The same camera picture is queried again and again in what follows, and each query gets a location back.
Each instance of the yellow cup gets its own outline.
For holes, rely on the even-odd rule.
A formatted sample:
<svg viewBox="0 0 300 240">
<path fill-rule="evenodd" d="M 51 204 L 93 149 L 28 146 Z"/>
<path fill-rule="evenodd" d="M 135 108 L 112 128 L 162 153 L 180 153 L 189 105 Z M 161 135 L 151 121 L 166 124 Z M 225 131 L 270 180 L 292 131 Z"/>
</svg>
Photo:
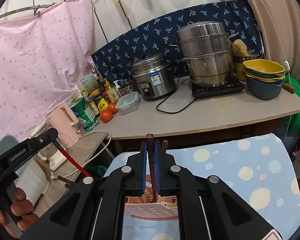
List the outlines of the yellow cup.
<svg viewBox="0 0 300 240">
<path fill-rule="evenodd" d="M 246 57 L 239 57 L 239 56 L 233 55 L 235 76 L 241 81 L 246 80 L 246 76 L 244 75 L 243 62 L 257 58 L 257 54 L 254 52 L 248 52 L 248 55 L 249 56 L 246 56 Z"/>
</svg>

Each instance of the tomato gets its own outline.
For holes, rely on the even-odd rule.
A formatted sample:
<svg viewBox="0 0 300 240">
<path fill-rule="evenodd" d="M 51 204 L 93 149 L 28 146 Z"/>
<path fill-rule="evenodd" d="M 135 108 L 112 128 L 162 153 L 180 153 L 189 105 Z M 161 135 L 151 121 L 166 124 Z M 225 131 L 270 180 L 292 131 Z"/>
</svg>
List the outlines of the tomato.
<svg viewBox="0 0 300 240">
<path fill-rule="evenodd" d="M 109 122 L 113 118 L 113 114 L 110 109 L 105 109 L 100 113 L 100 120 L 102 122 Z"/>
<path fill-rule="evenodd" d="M 109 106 L 108 106 L 108 109 L 110 109 L 113 114 L 118 112 L 118 110 L 115 109 L 115 105 L 116 105 L 115 103 L 110 103 Z"/>
</svg>

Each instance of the food storage container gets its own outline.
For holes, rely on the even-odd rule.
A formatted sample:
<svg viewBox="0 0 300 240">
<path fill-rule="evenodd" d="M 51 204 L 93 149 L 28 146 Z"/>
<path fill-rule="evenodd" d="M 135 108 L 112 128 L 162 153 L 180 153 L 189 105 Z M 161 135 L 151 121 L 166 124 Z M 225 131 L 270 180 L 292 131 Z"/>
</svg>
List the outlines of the food storage container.
<svg viewBox="0 0 300 240">
<path fill-rule="evenodd" d="M 119 99 L 115 109 L 117 109 L 120 115 L 128 114 L 138 109 L 138 98 L 139 93 L 133 92 L 131 94 L 125 95 Z"/>
</svg>

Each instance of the green can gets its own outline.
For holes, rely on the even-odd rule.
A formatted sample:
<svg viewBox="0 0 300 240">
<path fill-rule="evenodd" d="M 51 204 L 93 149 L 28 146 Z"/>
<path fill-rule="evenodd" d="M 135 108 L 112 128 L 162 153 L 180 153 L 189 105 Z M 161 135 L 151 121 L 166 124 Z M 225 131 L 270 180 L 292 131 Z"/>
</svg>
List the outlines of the green can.
<svg viewBox="0 0 300 240">
<path fill-rule="evenodd" d="M 98 124 L 98 119 L 92 112 L 91 108 L 87 105 L 84 98 L 79 98 L 73 101 L 70 108 L 85 130 L 90 131 Z"/>
</svg>

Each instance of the blue bowl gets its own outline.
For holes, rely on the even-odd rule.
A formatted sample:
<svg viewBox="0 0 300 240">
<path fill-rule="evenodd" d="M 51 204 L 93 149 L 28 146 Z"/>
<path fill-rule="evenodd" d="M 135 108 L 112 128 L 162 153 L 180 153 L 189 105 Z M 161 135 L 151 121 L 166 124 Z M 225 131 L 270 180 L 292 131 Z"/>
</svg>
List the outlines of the blue bowl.
<svg viewBox="0 0 300 240">
<path fill-rule="evenodd" d="M 276 82 L 262 82 L 246 76 L 249 91 L 261 100 L 276 98 L 282 89 L 283 80 Z"/>
</svg>

